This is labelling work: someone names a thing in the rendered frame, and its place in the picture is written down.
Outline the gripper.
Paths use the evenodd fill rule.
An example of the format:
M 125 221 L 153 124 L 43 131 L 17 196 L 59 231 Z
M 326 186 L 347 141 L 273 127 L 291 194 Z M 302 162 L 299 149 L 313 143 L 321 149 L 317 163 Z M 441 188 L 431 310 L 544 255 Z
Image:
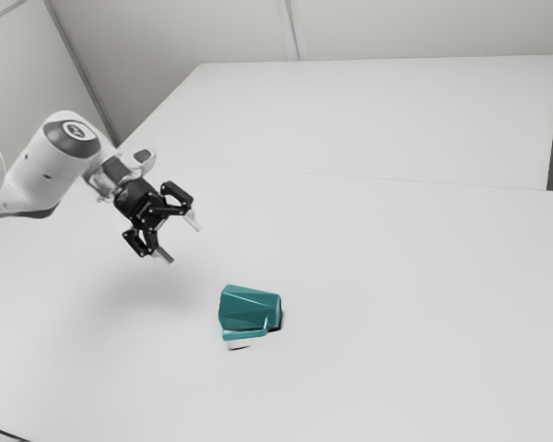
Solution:
M 149 256 L 166 264 L 174 262 L 159 245 L 162 217 L 179 216 L 197 232 L 203 228 L 196 218 L 194 197 L 171 180 L 164 181 L 159 192 L 143 178 L 130 180 L 114 197 L 113 205 L 132 223 L 122 238 L 140 258 Z

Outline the teal faceted mug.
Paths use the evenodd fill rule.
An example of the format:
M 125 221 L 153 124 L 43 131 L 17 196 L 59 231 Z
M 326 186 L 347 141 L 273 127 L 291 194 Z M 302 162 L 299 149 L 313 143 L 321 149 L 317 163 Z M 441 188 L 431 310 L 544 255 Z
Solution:
M 282 317 L 279 294 L 239 285 L 221 291 L 218 322 L 224 342 L 264 337 L 280 329 Z

